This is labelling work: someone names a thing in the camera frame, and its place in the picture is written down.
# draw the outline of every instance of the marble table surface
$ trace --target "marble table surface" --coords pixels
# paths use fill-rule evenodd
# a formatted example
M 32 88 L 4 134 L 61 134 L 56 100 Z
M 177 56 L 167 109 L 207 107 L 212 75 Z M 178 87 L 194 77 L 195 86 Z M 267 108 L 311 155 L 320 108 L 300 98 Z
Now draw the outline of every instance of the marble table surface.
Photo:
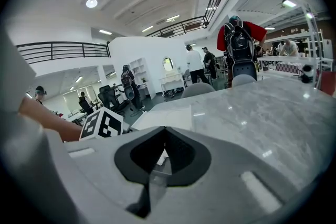
M 267 79 L 161 103 L 151 112 L 181 108 L 191 108 L 192 131 L 244 147 L 297 190 L 326 170 L 335 149 L 336 100 L 299 81 Z

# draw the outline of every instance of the floor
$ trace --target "floor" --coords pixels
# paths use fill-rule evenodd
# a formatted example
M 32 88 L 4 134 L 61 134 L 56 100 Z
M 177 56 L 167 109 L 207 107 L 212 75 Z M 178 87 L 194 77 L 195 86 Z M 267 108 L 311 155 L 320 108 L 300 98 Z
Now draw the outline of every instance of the floor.
M 213 80 L 213 85 L 212 86 L 214 87 L 214 89 L 216 91 L 225 89 L 225 79 L 218 78 L 216 80 Z M 145 110 L 150 111 L 157 104 L 180 99 L 182 93 L 183 92 L 179 92 L 179 93 L 175 94 L 175 96 L 173 98 L 163 97 L 161 93 L 158 93 L 158 94 L 156 94 L 156 97 L 153 100 L 150 97 L 147 97 L 142 102 L 145 106 Z M 130 124 L 131 126 L 133 125 L 134 122 L 136 122 L 136 120 L 141 115 L 142 115 L 142 112 L 141 111 L 136 111 L 135 107 L 132 106 L 132 105 L 128 105 L 124 109 L 124 121 L 127 122 L 128 124 Z

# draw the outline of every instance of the recessed light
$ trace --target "recessed light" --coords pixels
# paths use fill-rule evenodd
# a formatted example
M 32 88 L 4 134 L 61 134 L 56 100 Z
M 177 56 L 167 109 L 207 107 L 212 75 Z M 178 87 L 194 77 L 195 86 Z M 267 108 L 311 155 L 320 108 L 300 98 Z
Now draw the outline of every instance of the recessed light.
M 88 8 L 94 8 L 94 7 L 96 7 L 97 4 L 98 4 L 97 0 L 87 0 L 86 1 L 86 6 Z
M 288 6 L 288 7 L 291 7 L 291 8 L 296 6 L 295 3 L 293 3 L 292 1 L 289 1 L 289 0 L 284 0 L 282 3 L 286 6 Z
M 82 78 L 83 78 L 83 76 L 80 76 L 80 77 L 76 80 L 76 83 L 79 82 Z
M 112 35 L 111 32 L 105 31 L 105 30 L 99 30 L 99 32 L 106 34 L 106 35 Z
M 167 22 L 171 22 L 172 20 L 177 19 L 177 18 L 179 18 L 179 15 L 176 15 L 174 17 L 167 19 Z
M 150 26 L 150 27 L 148 27 L 148 28 L 146 28 L 146 29 L 143 29 L 142 31 L 143 32 L 146 32 L 147 30 L 149 30 L 149 29 L 152 29 L 154 26 Z

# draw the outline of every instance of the red jacket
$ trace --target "red jacket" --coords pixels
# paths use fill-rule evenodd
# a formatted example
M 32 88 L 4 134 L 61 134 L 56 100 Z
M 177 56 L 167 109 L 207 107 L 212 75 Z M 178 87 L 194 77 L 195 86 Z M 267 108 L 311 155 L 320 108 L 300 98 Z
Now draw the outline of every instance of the red jacket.
M 250 22 L 243 22 L 243 27 L 247 32 L 251 35 L 251 38 L 256 39 L 257 41 L 262 41 L 266 34 L 266 29 L 259 25 L 255 25 Z M 217 39 L 217 49 L 221 51 L 226 51 L 226 44 L 225 44 L 225 38 L 224 38 L 224 30 L 225 25 L 221 27 L 218 33 L 218 39 Z

